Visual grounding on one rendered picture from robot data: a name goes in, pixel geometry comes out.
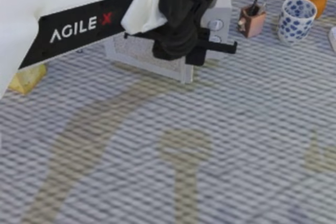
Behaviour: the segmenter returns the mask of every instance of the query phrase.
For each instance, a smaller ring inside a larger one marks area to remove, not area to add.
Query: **red letter x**
[[[109,13],[104,13],[103,14],[103,19],[104,20],[101,20],[101,24],[104,26],[106,24],[110,24],[111,23],[111,16],[112,16],[112,12],[109,12]]]

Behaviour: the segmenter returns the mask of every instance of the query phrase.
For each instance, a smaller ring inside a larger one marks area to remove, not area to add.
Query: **pen holder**
[[[241,9],[238,21],[238,29],[246,38],[260,34],[266,18],[265,11],[255,16],[249,16],[247,13],[250,8],[251,6],[246,6]]]

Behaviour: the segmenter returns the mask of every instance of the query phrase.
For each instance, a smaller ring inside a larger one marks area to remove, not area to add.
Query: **white cup with blue dots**
[[[304,40],[317,14],[316,5],[309,0],[286,0],[278,24],[279,39],[292,46]]]

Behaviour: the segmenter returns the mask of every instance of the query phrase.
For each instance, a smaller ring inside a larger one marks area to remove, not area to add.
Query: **table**
[[[6,93],[0,223],[335,223],[335,2],[292,48],[275,33],[282,0],[262,35],[236,31],[248,3],[233,1],[237,54],[190,85],[94,45],[52,61],[30,95]]]

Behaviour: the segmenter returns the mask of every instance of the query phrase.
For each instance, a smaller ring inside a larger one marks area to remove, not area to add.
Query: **robotic arm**
[[[164,60],[186,56],[201,66],[207,50],[234,54],[234,45],[209,42],[201,18],[213,0],[0,0],[0,97],[19,69],[125,31],[155,40]]]

